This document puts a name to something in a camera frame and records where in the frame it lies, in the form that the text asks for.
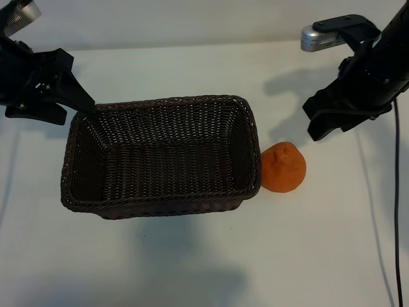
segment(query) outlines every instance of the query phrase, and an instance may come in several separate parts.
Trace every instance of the wicker basket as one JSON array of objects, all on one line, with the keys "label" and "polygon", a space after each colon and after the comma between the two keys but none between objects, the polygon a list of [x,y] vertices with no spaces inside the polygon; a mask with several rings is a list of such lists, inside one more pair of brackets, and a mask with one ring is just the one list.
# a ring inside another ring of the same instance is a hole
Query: wicker basket
[{"label": "wicker basket", "polygon": [[246,100],[200,96],[97,105],[72,120],[61,201],[105,219],[236,209],[261,159]]}]

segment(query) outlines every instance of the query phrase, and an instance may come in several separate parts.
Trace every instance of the orange object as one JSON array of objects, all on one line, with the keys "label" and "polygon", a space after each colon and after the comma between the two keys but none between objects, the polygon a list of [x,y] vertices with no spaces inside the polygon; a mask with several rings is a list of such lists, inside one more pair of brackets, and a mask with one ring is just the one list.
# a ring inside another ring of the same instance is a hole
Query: orange object
[{"label": "orange object", "polygon": [[307,164],[298,149],[289,142],[275,144],[261,154],[261,184],[266,189],[286,193],[304,180]]}]

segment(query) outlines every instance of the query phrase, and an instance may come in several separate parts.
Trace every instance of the cable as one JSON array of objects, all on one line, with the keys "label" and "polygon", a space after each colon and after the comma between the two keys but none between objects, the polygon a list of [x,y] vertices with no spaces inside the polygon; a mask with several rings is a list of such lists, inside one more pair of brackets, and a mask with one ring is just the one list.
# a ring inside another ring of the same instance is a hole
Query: cable
[{"label": "cable", "polygon": [[395,268],[397,295],[399,297],[399,307],[403,307],[401,269],[399,268],[399,109],[397,100],[394,100],[395,120],[396,120],[396,146],[395,146]]}]

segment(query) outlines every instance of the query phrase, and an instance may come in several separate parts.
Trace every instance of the basket rim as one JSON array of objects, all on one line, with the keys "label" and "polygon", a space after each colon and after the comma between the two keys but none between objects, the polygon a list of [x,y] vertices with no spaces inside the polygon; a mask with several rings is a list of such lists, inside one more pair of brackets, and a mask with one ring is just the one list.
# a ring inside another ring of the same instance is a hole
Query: basket rim
[{"label": "basket rim", "polygon": [[200,98],[198,104],[204,104],[206,102],[203,99],[209,101],[226,100],[229,99],[239,106],[242,111],[247,113],[248,124],[250,129],[247,129],[247,137],[249,138],[250,144],[252,145],[252,155],[251,163],[251,184],[249,184],[245,189],[232,190],[232,191],[220,191],[220,192],[200,192],[200,193],[187,193],[187,194],[164,194],[158,196],[136,196],[131,198],[119,198],[114,200],[95,200],[95,201],[84,201],[77,200],[74,198],[71,191],[71,181],[73,177],[68,177],[67,174],[71,173],[73,170],[73,157],[76,151],[78,130],[80,128],[81,121],[87,117],[85,114],[77,113],[70,126],[70,132],[68,135],[68,140],[66,144],[66,152],[64,158],[64,166],[61,174],[61,202],[66,205],[66,207],[81,208],[90,207],[98,205],[118,205],[118,204],[129,204],[130,201],[233,201],[233,200],[247,200],[252,198],[257,194],[261,187],[261,153],[258,143],[258,134],[256,128],[256,122],[254,120],[254,115],[250,109],[249,103],[242,97],[236,95],[203,95],[203,96],[193,96],[193,97],[173,97],[173,98],[162,98],[154,100],[144,100],[144,101],[133,101],[133,102],[121,102],[121,103],[111,103],[111,104],[97,104],[96,110],[101,111],[104,109],[118,109],[125,110],[130,107],[142,108],[142,107],[155,107],[158,106],[175,106],[177,104],[191,104],[195,99]]}]

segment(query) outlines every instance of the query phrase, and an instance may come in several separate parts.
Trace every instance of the brown wicker basket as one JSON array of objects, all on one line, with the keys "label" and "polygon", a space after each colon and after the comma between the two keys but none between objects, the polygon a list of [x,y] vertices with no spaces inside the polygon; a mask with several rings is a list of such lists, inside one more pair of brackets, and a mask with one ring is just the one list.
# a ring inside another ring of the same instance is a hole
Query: brown wicker basket
[{"label": "brown wicker basket", "polygon": [[261,158],[246,100],[200,96],[97,105],[72,120],[61,201],[105,219],[236,209]]}]

